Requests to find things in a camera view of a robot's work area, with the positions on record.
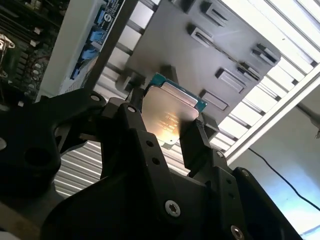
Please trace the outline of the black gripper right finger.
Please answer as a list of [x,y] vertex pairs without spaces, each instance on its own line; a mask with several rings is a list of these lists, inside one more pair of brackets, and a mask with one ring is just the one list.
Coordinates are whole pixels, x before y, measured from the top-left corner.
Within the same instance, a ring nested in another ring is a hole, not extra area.
[[188,176],[205,184],[208,217],[221,240],[296,240],[297,231],[254,176],[231,169],[209,144],[204,124],[183,121],[181,150]]

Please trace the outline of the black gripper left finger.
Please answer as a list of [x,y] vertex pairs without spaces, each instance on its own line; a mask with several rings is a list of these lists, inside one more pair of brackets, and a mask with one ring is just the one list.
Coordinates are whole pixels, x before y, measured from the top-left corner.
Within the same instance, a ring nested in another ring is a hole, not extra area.
[[[121,203],[136,211],[179,217],[182,206],[154,134],[143,122],[142,96],[106,101],[78,89],[4,112],[0,117],[0,214],[45,217],[119,212]],[[87,139],[101,143],[103,178],[120,171],[133,175],[133,196],[121,198],[92,185],[60,201],[53,180],[61,157]]]

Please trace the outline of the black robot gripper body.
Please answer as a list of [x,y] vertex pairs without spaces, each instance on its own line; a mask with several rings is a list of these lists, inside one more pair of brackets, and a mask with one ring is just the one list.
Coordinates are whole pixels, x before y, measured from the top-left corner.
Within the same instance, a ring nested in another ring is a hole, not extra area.
[[61,202],[43,225],[46,240],[214,240],[221,235],[224,180],[172,172],[106,177]]

